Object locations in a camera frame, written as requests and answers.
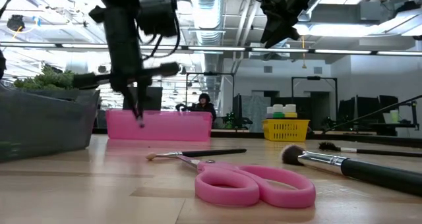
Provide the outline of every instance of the gray plastic bin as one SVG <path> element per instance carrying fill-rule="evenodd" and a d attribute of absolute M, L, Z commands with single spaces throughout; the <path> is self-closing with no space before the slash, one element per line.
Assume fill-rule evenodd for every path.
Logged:
<path fill-rule="evenodd" d="M 0 162 L 90 143 L 100 91 L 19 90 L 0 83 Z"/>

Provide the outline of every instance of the scissors blade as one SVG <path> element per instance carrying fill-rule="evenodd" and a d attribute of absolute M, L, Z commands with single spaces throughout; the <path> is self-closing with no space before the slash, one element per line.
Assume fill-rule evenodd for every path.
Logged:
<path fill-rule="evenodd" d="M 194 159 L 194 158 L 190 158 L 190 157 L 185 157 L 183 155 L 178 155 L 177 158 L 179 158 L 180 160 L 182 160 L 183 162 L 185 162 L 186 164 L 190 165 L 191 167 L 195 168 L 198 166 L 200 160 L 198 159 Z"/>

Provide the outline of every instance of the pink plastic bin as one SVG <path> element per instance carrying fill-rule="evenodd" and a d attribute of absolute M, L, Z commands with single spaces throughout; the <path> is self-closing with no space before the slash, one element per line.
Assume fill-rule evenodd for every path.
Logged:
<path fill-rule="evenodd" d="M 208 112 L 145 111 L 145 127 L 140 128 L 132 111 L 105 112 L 110 139 L 208 141 L 212 115 Z"/>

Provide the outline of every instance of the succulent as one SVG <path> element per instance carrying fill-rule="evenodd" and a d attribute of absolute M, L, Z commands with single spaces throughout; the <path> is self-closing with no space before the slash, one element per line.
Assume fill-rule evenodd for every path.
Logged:
<path fill-rule="evenodd" d="M 69 70 L 59 73 L 53 67 L 46 65 L 42 74 L 34 78 L 17 79 L 15 87 L 29 90 L 70 90 L 73 89 L 72 81 L 75 74 Z"/>

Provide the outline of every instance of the desk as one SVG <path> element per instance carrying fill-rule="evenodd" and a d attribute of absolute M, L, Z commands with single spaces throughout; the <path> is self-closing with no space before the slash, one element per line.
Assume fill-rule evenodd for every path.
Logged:
<path fill-rule="evenodd" d="M 335 142 L 338 146 L 415 151 L 411 148 Z M 4 224 L 279 224 L 420 223 L 422 198 L 278 161 L 282 142 L 213 138 L 210 144 L 115 142 L 94 135 L 87 150 L 0 164 L 0 223 Z M 301 146 L 316 151 L 318 141 Z M 149 152 L 170 146 L 194 150 L 244 147 L 245 154 L 213 159 L 283 167 L 313 180 L 314 208 L 288 210 L 259 203 L 225 208 L 195 198 L 196 173 L 176 159 L 147 162 Z M 343 154 L 422 172 L 420 158 Z"/>

